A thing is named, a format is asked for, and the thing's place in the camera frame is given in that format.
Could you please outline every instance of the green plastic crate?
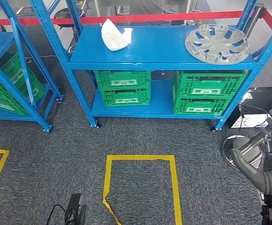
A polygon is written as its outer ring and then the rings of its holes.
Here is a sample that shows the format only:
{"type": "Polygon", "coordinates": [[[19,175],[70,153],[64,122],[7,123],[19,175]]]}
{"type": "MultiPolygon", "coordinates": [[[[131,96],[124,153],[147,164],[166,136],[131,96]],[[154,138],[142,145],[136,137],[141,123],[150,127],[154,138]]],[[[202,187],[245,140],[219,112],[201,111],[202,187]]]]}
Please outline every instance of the green plastic crate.
{"type": "Polygon", "coordinates": [[[12,57],[16,52],[5,52],[0,58],[0,67],[3,66],[6,62],[8,62],[11,57],[12,57]]]}
{"type": "MultiPolygon", "coordinates": [[[[45,90],[42,86],[35,87],[35,86],[32,85],[32,90],[33,90],[35,102],[38,102],[39,99],[43,97],[45,93],[45,90]]],[[[31,102],[30,100],[28,89],[27,88],[26,85],[22,86],[19,91],[21,94],[23,94],[23,96],[25,96],[27,101],[31,102]]]]}
{"type": "Polygon", "coordinates": [[[28,112],[20,105],[16,99],[2,100],[0,99],[0,109],[7,110],[12,113],[17,113],[22,116],[28,115],[28,112]]]}
{"type": "MultiPolygon", "coordinates": [[[[0,69],[17,89],[26,83],[17,53],[11,53],[11,57],[0,69]]],[[[30,77],[33,74],[30,69],[28,69],[28,73],[30,77]]]]}
{"type": "MultiPolygon", "coordinates": [[[[30,74],[30,81],[31,82],[32,85],[32,89],[33,90],[34,93],[34,98],[35,101],[37,102],[38,100],[39,100],[40,98],[42,98],[45,90],[43,88],[43,86],[32,72],[29,69],[29,74],[30,74]]],[[[29,99],[29,94],[28,94],[28,90],[27,88],[26,83],[24,83],[23,85],[22,85],[21,87],[17,87],[21,94],[23,94],[24,97],[26,97],[27,99],[29,99]]],[[[12,94],[11,94],[9,91],[6,90],[4,86],[2,86],[0,83],[0,99],[12,99],[13,96],[12,94]]]]}
{"type": "Polygon", "coordinates": [[[173,78],[177,96],[184,98],[232,98],[246,76],[245,71],[176,71],[173,78]]]}
{"type": "Polygon", "coordinates": [[[150,86],[150,70],[148,71],[110,71],[94,70],[101,90],[137,89],[150,86]]]}
{"type": "Polygon", "coordinates": [[[230,99],[224,98],[177,98],[174,114],[222,115],[230,99]]]}
{"type": "Polygon", "coordinates": [[[150,89],[103,90],[105,106],[149,105],[150,89]]]}

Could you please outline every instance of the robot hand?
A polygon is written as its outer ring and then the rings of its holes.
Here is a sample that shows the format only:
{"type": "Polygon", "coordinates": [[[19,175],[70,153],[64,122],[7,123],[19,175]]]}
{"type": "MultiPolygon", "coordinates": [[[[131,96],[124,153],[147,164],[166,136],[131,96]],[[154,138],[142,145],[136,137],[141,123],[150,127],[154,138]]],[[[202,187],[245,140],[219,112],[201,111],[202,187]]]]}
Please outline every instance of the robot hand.
{"type": "Polygon", "coordinates": [[[246,162],[242,154],[237,149],[231,149],[231,156],[234,164],[245,177],[253,183],[257,189],[267,195],[272,195],[272,120],[269,118],[270,132],[267,133],[264,128],[261,132],[264,134],[264,141],[261,147],[264,151],[263,171],[258,171],[246,162]]]}

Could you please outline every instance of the gray carpet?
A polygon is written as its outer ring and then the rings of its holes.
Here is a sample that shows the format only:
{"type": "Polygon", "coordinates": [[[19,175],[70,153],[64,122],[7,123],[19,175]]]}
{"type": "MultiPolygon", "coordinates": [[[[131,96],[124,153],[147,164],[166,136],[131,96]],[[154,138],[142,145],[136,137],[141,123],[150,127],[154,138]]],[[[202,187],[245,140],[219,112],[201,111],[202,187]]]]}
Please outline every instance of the gray carpet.
{"type": "MultiPolygon", "coordinates": [[[[94,8],[93,1],[89,5],[94,8]]],[[[39,55],[54,54],[40,27],[25,29],[39,55]]],[[[66,207],[72,193],[82,194],[87,224],[114,225],[102,203],[110,154],[175,155],[184,224],[255,225],[261,220],[256,190],[220,154],[221,143],[237,130],[224,126],[212,133],[215,122],[210,120],[133,118],[98,118],[101,128],[90,128],[57,59],[43,61],[64,100],[52,107],[49,134],[33,122],[0,121],[0,149],[10,151],[0,175],[0,225],[44,225],[54,204],[66,207]]],[[[165,79],[170,73],[153,76],[165,79]]],[[[82,72],[77,78],[91,100],[91,80],[82,72]]],[[[254,85],[272,85],[272,58],[254,85]]],[[[166,161],[114,162],[107,200],[124,225],[175,224],[166,161]]],[[[63,216],[56,209],[51,224],[63,224],[63,216]]]]}

